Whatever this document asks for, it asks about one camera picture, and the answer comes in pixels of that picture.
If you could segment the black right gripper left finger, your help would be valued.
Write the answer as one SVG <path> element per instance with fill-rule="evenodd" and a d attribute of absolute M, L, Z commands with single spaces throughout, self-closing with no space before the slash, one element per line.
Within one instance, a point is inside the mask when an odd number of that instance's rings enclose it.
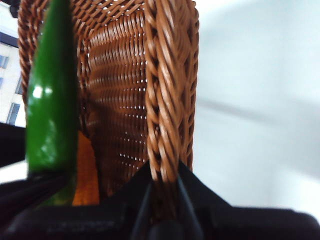
<path fill-rule="evenodd" d="M 47 206 L 18 214 L 2 240 L 145 240 L 150 228 L 152 178 L 146 163 L 99 205 Z"/>

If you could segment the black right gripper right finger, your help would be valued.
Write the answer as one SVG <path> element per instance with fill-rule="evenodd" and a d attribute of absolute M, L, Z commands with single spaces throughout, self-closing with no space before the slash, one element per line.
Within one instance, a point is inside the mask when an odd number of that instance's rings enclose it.
<path fill-rule="evenodd" d="M 310 214 L 283 208 L 232 206 L 179 163 L 191 222 L 206 240 L 318 240 L 320 224 Z"/>

